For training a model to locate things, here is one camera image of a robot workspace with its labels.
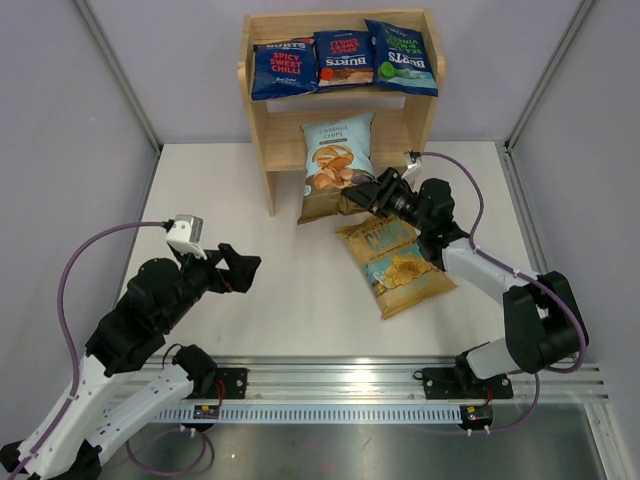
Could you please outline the blue green Burts vinegar bag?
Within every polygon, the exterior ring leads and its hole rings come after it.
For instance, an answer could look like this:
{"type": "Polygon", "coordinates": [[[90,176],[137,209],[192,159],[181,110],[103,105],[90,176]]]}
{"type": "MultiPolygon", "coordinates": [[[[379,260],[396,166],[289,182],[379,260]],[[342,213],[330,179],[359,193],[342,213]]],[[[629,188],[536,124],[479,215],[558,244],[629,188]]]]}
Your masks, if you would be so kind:
{"type": "Polygon", "coordinates": [[[421,34],[366,19],[374,47],[373,85],[410,95],[438,96],[438,87],[421,34]]]}

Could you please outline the blue Burts chilli bag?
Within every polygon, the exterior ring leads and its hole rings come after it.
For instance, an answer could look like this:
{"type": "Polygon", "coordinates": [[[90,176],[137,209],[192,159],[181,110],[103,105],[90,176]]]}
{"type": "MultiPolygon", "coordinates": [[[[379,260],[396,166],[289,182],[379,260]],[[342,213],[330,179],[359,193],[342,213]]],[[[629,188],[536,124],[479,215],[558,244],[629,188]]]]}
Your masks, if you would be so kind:
{"type": "Polygon", "coordinates": [[[299,37],[254,46],[253,101],[266,101],[315,93],[318,69],[314,40],[299,37]]]}
{"type": "Polygon", "coordinates": [[[318,31],[313,39],[320,91],[373,83],[375,54],[367,31],[318,31]]]}

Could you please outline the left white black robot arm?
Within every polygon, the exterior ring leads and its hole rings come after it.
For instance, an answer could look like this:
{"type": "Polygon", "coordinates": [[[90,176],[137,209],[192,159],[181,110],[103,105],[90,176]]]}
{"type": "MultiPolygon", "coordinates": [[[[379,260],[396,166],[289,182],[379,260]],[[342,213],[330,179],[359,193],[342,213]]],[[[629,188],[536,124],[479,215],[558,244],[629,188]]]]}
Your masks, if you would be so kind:
{"type": "Polygon", "coordinates": [[[207,292],[245,293],[261,264],[221,243],[203,256],[145,262],[116,307],[86,343],[79,376],[28,438],[6,444],[1,464],[11,478],[96,479],[102,467],[169,404],[225,390],[212,357],[180,348],[170,365],[114,409],[108,407],[165,337],[207,292]]]}

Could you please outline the yellow kettle chips bag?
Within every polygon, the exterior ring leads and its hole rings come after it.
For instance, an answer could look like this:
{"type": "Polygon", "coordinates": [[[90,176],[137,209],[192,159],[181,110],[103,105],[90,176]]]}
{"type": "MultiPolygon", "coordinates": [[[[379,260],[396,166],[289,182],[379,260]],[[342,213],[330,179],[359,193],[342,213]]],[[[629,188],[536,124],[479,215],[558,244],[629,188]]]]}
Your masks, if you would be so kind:
{"type": "Polygon", "coordinates": [[[422,256],[415,229],[396,217],[371,216],[335,233],[361,268],[384,320],[456,288],[422,256]]]}

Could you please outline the light blue cassava chips bag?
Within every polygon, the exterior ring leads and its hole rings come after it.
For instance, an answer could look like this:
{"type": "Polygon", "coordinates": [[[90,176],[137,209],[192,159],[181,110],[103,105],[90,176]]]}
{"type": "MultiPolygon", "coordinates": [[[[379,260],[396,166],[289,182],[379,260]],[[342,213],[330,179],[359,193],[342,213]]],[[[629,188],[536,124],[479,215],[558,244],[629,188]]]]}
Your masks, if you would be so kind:
{"type": "Polygon", "coordinates": [[[301,126],[306,143],[306,176],[299,225],[363,211],[342,191],[374,180],[371,161],[374,118],[373,112],[367,112],[301,126]]]}

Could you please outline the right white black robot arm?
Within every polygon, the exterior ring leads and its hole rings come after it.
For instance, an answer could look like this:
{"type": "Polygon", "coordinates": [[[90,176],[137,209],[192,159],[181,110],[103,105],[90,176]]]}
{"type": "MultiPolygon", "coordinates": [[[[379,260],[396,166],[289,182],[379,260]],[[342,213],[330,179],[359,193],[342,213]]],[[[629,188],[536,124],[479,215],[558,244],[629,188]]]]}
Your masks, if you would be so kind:
{"type": "Polygon", "coordinates": [[[377,179],[351,186],[344,196],[380,217],[395,216],[418,232],[425,260],[458,276],[496,301],[503,310],[504,335],[459,354],[453,384],[465,398],[480,398],[492,381],[511,372],[555,370],[574,356],[584,360],[588,334],[567,278],[518,270],[475,243],[454,219],[448,182],[429,178],[414,191],[393,168],[377,179]]]}

